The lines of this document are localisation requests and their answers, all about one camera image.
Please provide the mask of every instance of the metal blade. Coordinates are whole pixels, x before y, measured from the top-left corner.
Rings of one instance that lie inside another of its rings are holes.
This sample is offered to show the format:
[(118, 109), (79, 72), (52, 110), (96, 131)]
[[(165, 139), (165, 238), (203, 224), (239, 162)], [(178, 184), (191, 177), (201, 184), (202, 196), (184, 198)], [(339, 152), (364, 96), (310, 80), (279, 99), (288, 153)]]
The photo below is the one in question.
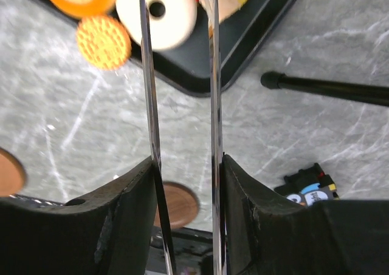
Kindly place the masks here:
[(160, 217), (162, 238), (164, 241), (165, 263), (168, 275), (176, 275), (176, 260), (174, 258), (173, 241), (171, 238), (169, 213), (166, 203), (164, 186), (161, 176), (160, 141), (156, 82), (154, 77), (153, 50), (150, 38), (150, 19), (146, 0), (139, 0), (140, 24), (142, 29), (142, 64), (145, 80), (145, 94), (147, 106), (148, 130), (150, 135), (151, 158), (155, 165), (155, 185)]
[(210, 68), (211, 68), (211, 143), (212, 143), (212, 222), (213, 222), (213, 272), (227, 274), (224, 184), (222, 183), (222, 112), (221, 75), (219, 51), (219, 1), (204, 0), (211, 29)]

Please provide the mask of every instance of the black tray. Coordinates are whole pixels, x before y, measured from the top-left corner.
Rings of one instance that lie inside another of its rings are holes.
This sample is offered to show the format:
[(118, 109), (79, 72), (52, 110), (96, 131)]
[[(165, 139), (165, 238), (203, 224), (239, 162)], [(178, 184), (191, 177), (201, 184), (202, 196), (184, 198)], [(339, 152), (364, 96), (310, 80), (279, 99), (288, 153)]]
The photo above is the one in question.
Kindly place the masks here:
[[(76, 26), (78, 20), (61, 13), (49, 0), (38, 0)], [(269, 33), (295, 0), (249, 0), (243, 8), (220, 26), (221, 79), (226, 90), (248, 65)], [(189, 39), (180, 47), (153, 53), (156, 75), (194, 97), (210, 95), (208, 19), (202, 7)], [(140, 47), (133, 43), (131, 61), (140, 65)]]

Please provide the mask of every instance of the brown round coaster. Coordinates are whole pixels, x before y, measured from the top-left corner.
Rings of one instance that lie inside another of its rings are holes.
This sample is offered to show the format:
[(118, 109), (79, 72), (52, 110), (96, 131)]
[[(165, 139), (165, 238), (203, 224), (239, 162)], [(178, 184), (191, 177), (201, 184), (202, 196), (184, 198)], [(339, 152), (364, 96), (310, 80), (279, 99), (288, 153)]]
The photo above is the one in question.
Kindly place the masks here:
[[(170, 227), (182, 228), (192, 222), (199, 213), (199, 203), (192, 190), (184, 185), (165, 182), (166, 201), (168, 205)], [(160, 227), (159, 213), (157, 208), (154, 225)]]
[(12, 154), (0, 148), (0, 197), (19, 192), (26, 182), (22, 164)]

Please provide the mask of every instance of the black rubber tip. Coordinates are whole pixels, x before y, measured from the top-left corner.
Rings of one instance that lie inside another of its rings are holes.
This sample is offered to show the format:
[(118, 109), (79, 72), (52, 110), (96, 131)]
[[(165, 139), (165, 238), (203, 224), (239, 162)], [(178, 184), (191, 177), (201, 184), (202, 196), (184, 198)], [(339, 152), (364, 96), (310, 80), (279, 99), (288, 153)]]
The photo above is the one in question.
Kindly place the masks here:
[(277, 72), (264, 73), (261, 77), (261, 84), (270, 90), (280, 89), (280, 87), (278, 87), (278, 82), (283, 76), (285, 76), (285, 74)]

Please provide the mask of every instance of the gray marble surface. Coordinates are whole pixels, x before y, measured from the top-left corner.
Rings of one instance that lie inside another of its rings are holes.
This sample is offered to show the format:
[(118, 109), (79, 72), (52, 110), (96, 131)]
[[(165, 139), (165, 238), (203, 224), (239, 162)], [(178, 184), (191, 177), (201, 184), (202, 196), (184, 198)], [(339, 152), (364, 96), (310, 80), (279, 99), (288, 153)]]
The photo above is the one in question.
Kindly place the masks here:
[[(319, 162), (343, 199), (389, 193), (389, 110), (297, 92), (259, 76), (389, 85), (388, 0), (298, 0), (223, 94), (224, 146), (269, 187)], [(64, 202), (150, 154), (141, 70), (101, 72), (78, 53), (75, 30), (29, 0), (0, 0), (0, 146), (26, 167), (22, 194)], [(210, 100), (157, 80), (164, 180), (201, 201), (189, 226), (211, 230)]]

